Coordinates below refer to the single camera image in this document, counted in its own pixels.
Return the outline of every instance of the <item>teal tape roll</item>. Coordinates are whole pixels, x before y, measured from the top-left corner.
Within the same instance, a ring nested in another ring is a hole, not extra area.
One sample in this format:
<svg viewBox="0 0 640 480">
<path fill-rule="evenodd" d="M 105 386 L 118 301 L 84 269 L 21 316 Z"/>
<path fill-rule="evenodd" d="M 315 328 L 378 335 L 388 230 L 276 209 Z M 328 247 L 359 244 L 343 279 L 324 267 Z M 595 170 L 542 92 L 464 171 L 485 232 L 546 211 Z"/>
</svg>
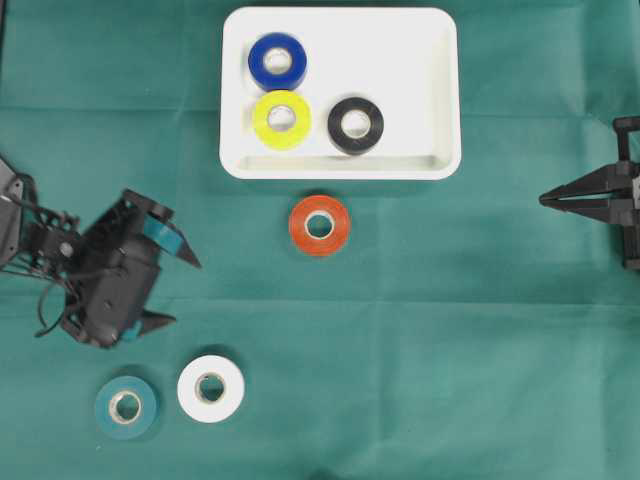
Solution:
<svg viewBox="0 0 640 480">
<path fill-rule="evenodd" d="M 184 242 L 178 232 L 149 215 L 144 219 L 143 233 L 174 256 L 178 254 Z"/>
<path fill-rule="evenodd" d="M 137 412 L 125 418 L 118 411 L 118 403 L 130 396 L 138 404 Z M 156 396 L 151 387 L 137 377 L 116 377 L 98 392 L 96 422 L 100 429 L 116 440 L 128 440 L 146 432 L 156 418 Z"/>
</svg>

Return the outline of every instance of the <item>blue tape roll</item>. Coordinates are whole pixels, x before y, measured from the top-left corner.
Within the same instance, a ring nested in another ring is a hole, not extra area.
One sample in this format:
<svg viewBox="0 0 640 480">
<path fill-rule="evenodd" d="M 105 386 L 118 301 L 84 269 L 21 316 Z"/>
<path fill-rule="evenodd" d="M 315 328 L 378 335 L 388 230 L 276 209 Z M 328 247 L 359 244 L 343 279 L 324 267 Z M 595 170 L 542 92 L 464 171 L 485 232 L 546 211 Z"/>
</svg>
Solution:
<svg viewBox="0 0 640 480">
<path fill-rule="evenodd" d="M 178 232 L 150 215 L 147 215 L 144 219 L 142 232 L 156 242 L 160 248 L 174 256 L 178 254 L 184 243 Z"/>
<path fill-rule="evenodd" d="M 286 50 L 291 57 L 291 66 L 280 74 L 271 73 L 265 66 L 264 57 L 274 48 Z M 307 54 L 295 38 L 285 33 L 270 33 L 258 40 L 249 52 L 249 70 L 256 83 L 267 92 L 272 90 L 295 90 L 307 71 Z"/>
<path fill-rule="evenodd" d="M 138 401 L 138 412 L 132 419 L 124 419 L 117 412 L 117 401 L 124 395 Z M 128 440 L 142 435 L 156 418 L 158 405 L 151 387 L 137 377 L 116 377 L 98 392 L 96 421 L 100 429 L 116 440 Z"/>
</svg>

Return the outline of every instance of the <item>yellow tape roll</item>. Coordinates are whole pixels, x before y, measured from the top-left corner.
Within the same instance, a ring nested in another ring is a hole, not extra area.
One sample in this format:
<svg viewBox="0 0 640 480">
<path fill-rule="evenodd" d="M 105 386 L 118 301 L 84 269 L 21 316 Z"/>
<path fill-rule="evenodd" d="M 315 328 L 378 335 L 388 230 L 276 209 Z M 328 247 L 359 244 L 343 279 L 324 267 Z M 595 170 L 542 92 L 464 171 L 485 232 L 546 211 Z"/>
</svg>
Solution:
<svg viewBox="0 0 640 480">
<path fill-rule="evenodd" d="M 269 115 L 278 107 L 287 107 L 295 115 L 293 125 L 276 130 Z M 253 129 L 258 138 L 274 150 L 289 150 L 298 145 L 311 130 L 311 109 L 304 99 L 288 90 L 275 90 L 263 96 L 253 109 Z"/>
</svg>

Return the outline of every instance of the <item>black tape roll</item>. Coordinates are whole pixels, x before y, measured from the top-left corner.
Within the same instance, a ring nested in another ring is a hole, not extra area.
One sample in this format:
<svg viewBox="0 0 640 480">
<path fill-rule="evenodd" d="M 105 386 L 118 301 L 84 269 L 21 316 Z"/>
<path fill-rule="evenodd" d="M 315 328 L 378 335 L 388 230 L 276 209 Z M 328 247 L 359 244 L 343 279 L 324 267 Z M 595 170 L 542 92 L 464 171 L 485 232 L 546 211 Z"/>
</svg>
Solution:
<svg viewBox="0 0 640 480">
<path fill-rule="evenodd" d="M 361 137 L 349 136 L 342 129 L 342 119 L 352 111 L 360 111 L 369 117 L 370 128 Z M 339 150 L 348 155 L 361 155 L 378 143 L 384 131 L 382 112 L 373 102 L 360 97 L 351 97 L 338 102 L 329 113 L 329 136 Z"/>
</svg>

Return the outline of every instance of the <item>tape roll hole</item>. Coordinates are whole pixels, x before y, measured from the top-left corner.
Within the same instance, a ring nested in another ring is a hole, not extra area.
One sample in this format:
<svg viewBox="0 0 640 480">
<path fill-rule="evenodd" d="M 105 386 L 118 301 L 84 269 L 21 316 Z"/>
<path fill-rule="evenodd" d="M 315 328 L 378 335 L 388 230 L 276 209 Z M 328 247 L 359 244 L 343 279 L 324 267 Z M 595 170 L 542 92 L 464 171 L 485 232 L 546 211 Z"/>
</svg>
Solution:
<svg viewBox="0 0 640 480">
<path fill-rule="evenodd" d="M 215 373 L 205 373 L 196 382 L 196 395 L 205 403 L 215 403 L 224 395 L 224 380 Z"/>
<path fill-rule="evenodd" d="M 333 217 L 323 210 L 316 210 L 309 214 L 304 222 L 307 235 L 316 240 L 323 240 L 333 233 L 336 223 Z"/>
<path fill-rule="evenodd" d="M 267 50 L 262 58 L 262 63 L 271 75 L 283 75 L 291 69 L 293 59 L 286 49 L 274 47 Z"/>
<path fill-rule="evenodd" d="M 120 425 L 135 422 L 142 413 L 142 400 L 131 390 L 116 393 L 109 401 L 109 415 Z"/>
<path fill-rule="evenodd" d="M 269 111 L 267 123 L 276 132 L 286 132 L 296 124 L 296 113 L 287 105 L 276 105 Z"/>
<path fill-rule="evenodd" d="M 362 110 L 349 110 L 342 116 L 340 128 L 353 139 L 363 138 L 371 130 L 371 119 Z"/>
</svg>

